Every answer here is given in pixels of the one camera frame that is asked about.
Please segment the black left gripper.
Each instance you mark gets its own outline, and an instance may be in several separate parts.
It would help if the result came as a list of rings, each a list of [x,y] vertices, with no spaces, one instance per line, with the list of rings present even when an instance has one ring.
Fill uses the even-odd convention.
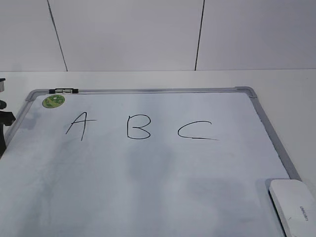
[[[6,102],[0,100],[0,109],[5,109]],[[0,158],[6,150],[6,142],[4,138],[3,125],[11,126],[15,122],[16,118],[13,112],[0,111]]]

